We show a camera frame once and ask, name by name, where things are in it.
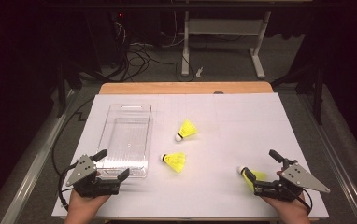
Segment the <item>person's right hand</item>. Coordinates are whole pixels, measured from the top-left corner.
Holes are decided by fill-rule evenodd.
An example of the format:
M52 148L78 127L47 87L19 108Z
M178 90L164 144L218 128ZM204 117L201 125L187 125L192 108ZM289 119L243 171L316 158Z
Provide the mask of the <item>person's right hand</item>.
M284 202L268 197L263 197L263 200L277 211L284 224L310 224L307 207L300 201Z

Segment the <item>person's left hand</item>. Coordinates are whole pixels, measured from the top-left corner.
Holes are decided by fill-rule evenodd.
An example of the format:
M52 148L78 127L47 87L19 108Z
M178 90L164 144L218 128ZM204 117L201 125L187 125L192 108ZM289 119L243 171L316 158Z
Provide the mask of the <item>person's left hand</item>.
M72 190L64 224L89 224L109 198L109 195L96 198L81 197Z

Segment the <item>yellow shuttlecock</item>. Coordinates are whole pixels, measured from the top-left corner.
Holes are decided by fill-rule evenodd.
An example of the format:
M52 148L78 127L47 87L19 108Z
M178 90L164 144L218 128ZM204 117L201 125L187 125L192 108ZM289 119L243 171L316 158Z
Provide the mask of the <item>yellow shuttlecock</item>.
M180 142L182 141L184 138L193 135L197 133L197 129L194 126L194 124L189 121L188 119L185 119L180 127L180 129L178 130L178 132L175 135L175 141L176 142Z
M245 179L245 182L249 186L251 191L254 191L253 182L246 176L245 166L239 166L237 168L238 173ZM251 174L253 175L254 179L257 181L265 181L267 178L267 174L255 170L250 169Z
M164 154L161 161L167 164L175 172L180 173L186 162L186 155L183 152Z

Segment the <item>aluminium rail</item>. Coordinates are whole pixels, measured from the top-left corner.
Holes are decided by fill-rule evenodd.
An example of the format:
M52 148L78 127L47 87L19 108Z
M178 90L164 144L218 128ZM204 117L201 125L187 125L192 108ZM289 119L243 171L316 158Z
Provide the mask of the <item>aluminium rail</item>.
M323 155L328 160L329 166L335 174L335 180L344 195L342 201L334 199L336 205L331 205L333 210L347 204L349 212L341 212L337 216L343 218L343 223L349 223L350 218L356 219L357 224L357 142L350 132L346 121L329 101L322 104L321 124L316 121L313 107L306 95L299 95L313 126L316 128L322 141Z
M0 224L16 224L18 222L41 175L52 145L68 116L67 110L76 101L77 96L78 92L73 90L64 96L65 108L62 115L59 115L59 104L53 107L29 147L15 165L3 187L3 199L7 202L7 206L3 208Z

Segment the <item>white board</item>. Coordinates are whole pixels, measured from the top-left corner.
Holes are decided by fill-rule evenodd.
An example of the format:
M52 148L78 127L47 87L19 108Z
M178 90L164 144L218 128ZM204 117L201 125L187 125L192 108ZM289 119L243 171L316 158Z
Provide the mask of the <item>white board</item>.
M149 169L144 178L128 178L118 195L99 210L111 219L251 220L273 219L276 212L255 196L239 166L275 179L280 155L307 162L280 98L256 94L144 94L95 97L75 154L98 148L108 109L115 104L151 105ZM197 133L175 141L188 119ZM180 173L161 161L164 154L183 152Z

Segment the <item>black metal stand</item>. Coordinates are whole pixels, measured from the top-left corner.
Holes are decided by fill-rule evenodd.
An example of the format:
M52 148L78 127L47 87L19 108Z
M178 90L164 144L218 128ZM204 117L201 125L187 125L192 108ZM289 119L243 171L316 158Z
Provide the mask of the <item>black metal stand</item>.
M321 63L309 61L298 68L291 69L290 72L271 82L271 86L276 88L283 83L294 83L297 85L295 91L298 94L313 94L312 113L314 119L322 125L321 104L324 67Z
M78 65L68 60L60 61L57 66L58 118L66 110L67 94L65 84L68 84L72 90L80 90L82 87Z

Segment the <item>clear plastic tray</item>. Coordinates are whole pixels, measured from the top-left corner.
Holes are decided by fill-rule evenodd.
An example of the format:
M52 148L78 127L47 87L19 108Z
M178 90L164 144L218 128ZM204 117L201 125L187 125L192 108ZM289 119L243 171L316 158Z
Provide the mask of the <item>clear plastic tray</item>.
M96 164L103 178L126 169L131 178L147 176L151 125L151 105L110 106L98 145L107 155Z

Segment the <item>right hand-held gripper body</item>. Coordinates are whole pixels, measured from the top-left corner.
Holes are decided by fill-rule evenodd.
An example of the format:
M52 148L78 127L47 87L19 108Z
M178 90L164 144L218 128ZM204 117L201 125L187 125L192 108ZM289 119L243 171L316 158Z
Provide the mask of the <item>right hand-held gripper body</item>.
M253 190L256 196L292 202L304 189L330 193L330 189L312 175L298 162L288 164L278 175L279 180L273 182L259 181L253 178Z

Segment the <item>dark equipment with red light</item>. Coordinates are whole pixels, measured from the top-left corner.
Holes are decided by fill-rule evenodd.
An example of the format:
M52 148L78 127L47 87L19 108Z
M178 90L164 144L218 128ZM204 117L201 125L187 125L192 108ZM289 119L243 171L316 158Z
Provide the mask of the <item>dark equipment with red light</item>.
M100 65L119 63L123 30L118 24L117 13L88 12L86 19L98 63Z

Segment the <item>white metal desk frame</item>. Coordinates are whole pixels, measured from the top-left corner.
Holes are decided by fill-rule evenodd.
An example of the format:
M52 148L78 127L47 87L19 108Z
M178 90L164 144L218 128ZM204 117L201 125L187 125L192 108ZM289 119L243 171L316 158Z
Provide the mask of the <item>white metal desk frame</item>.
M265 73L260 61L259 51L270 16L271 12L266 11L264 16L257 20L191 19L189 12L186 12L184 17L181 75L187 77L190 74L190 35L255 35L257 36L257 41L255 46L249 49L249 53L257 77L264 79Z

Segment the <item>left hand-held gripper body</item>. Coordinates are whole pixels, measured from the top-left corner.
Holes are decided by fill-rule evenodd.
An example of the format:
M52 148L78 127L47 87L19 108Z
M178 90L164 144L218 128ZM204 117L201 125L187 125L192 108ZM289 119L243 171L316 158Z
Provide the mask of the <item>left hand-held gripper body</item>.
M72 173L65 184L68 187L72 186L81 197L95 198L119 193L121 182L117 177L112 179L99 177L96 162L92 160L92 156L83 154L68 169L72 170Z

